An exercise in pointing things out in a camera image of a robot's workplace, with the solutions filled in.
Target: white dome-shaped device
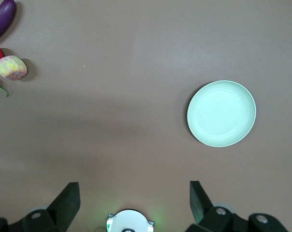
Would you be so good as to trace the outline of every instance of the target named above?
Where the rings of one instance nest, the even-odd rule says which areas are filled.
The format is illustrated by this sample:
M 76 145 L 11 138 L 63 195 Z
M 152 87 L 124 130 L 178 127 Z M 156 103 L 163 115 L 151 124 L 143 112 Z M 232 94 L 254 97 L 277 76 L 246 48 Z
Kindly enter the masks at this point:
M 109 214 L 106 222 L 107 232 L 153 232 L 154 222 L 148 221 L 140 212 L 132 209 Z

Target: mint green plate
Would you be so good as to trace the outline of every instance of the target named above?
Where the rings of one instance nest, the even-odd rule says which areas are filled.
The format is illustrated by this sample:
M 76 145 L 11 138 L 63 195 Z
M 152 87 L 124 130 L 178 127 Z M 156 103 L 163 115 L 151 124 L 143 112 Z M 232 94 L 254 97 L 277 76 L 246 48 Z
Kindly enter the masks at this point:
M 242 140 L 256 118 L 250 92 L 233 81 L 215 81 L 192 98 L 187 120 L 192 134 L 202 143 L 223 147 Z

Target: purple eggplant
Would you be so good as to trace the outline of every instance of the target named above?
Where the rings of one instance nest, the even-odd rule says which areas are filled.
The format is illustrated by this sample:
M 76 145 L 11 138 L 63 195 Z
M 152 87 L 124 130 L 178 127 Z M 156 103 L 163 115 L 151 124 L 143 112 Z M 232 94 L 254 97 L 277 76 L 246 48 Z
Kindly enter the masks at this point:
M 0 36 L 14 19 L 16 3 L 14 0 L 4 0 L 0 5 Z

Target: green and purple vegetable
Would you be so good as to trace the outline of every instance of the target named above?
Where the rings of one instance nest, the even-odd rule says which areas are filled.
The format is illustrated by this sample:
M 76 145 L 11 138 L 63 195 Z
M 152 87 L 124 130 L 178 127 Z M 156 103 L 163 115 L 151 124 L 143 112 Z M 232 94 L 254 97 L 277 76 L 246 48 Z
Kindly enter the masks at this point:
M 12 23 L 16 11 L 14 0 L 4 0 L 0 5 L 0 36 Z

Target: plate rim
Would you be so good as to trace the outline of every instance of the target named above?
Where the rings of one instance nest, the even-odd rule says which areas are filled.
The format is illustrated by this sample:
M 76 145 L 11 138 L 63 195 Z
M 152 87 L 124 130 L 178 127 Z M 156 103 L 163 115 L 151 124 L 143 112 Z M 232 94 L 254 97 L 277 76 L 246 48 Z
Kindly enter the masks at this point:
M 253 105 L 254 105 L 254 117 L 253 117 L 253 121 L 252 121 L 252 124 L 251 124 L 249 130 L 246 132 L 246 134 L 245 134 L 243 137 L 241 137 L 239 140 L 237 140 L 236 142 L 229 143 L 228 145 L 220 145 L 220 146 L 219 146 L 219 145 L 212 145 L 212 144 L 209 144 L 209 143 L 206 143 L 206 142 L 201 141 L 201 140 L 200 140 L 199 138 L 197 138 L 197 136 L 192 132 L 192 129 L 191 129 L 191 127 L 190 127 L 190 123 L 189 123 L 189 109 L 190 109 L 190 106 L 191 106 L 191 103 L 192 103 L 193 99 L 196 97 L 196 95 L 197 95 L 202 89 L 204 89 L 204 88 L 206 88 L 206 87 L 208 87 L 209 85 L 212 85 L 212 84 L 214 84 L 214 83 L 218 83 L 218 82 L 229 82 L 229 83 L 233 83 L 233 84 L 237 84 L 237 85 L 239 85 L 241 88 L 243 88 L 243 89 L 244 89 L 244 90 L 250 95 L 250 97 L 251 97 L 251 99 L 252 99 L 252 102 L 253 102 Z M 199 89 L 199 90 L 193 95 L 193 97 L 191 98 L 190 103 L 189 103 L 189 105 L 188 105 L 188 110 L 187 110 L 187 124 L 188 124 L 189 130 L 191 131 L 192 135 L 193 135 L 198 141 L 200 141 L 201 143 L 203 143 L 203 144 L 205 144 L 205 145 L 208 145 L 208 146 L 212 146 L 212 147 L 226 147 L 226 146 L 234 145 L 234 144 L 238 143 L 239 141 L 241 141 L 243 138 L 246 137 L 246 135 L 251 131 L 251 129 L 252 129 L 252 127 L 253 127 L 253 125 L 254 125 L 254 123 L 255 123 L 255 121 L 256 121 L 256 115 L 257 115 L 257 106 L 256 106 L 256 102 L 255 102 L 255 100 L 254 100 L 252 94 L 249 92 L 249 90 L 248 90 L 247 88 L 245 88 L 243 85 L 241 85 L 240 83 L 237 83 L 237 82 L 235 82 L 235 81 L 230 81 L 230 80 L 219 80 L 219 81 L 213 81 L 213 82 L 211 82 L 211 83 L 206 84 L 205 86 L 201 87 L 201 88 L 200 88 L 200 89 Z

